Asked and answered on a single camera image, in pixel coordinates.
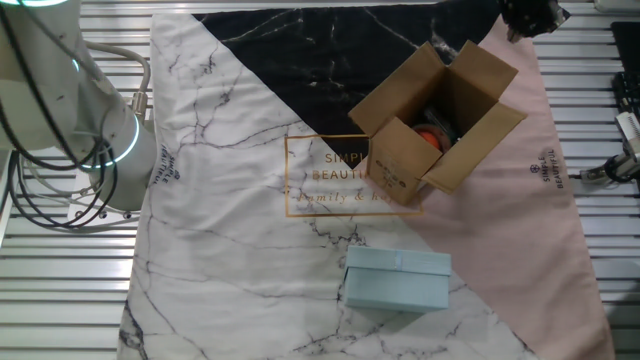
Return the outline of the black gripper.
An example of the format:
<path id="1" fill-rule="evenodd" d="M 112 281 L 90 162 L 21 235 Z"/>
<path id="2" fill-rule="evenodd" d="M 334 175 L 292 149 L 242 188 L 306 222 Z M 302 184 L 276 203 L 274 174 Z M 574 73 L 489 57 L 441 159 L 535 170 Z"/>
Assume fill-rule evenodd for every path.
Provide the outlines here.
<path id="1" fill-rule="evenodd" d="M 510 43 L 518 43 L 523 38 L 521 31 L 552 33 L 571 17 L 557 0 L 499 0 L 498 3 Z"/>

